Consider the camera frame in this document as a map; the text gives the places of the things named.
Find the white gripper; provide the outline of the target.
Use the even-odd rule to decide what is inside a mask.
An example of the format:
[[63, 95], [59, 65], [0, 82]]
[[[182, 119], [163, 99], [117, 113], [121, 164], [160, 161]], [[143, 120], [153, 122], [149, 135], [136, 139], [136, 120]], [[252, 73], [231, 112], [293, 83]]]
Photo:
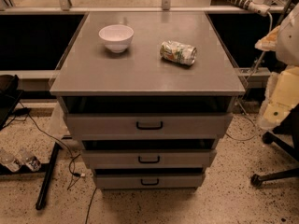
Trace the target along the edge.
[[263, 130], [273, 130], [298, 104], [299, 67], [289, 66], [280, 74], [273, 72], [267, 81], [265, 99], [257, 119], [258, 126]]

